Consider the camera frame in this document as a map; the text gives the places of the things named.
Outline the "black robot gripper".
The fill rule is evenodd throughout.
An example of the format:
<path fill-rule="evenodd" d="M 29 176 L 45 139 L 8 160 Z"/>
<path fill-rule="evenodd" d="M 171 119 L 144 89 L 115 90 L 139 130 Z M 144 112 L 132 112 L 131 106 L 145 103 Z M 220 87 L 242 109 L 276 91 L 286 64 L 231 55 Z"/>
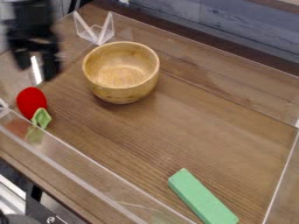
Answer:
<path fill-rule="evenodd" d="M 53 15 L 51 0 L 4 0 L 12 16 L 4 21 L 9 50 L 21 70 L 31 65 L 29 51 L 41 51 L 41 70 L 45 81 L 61 72 L 59 39 L 52 30 Z"/>

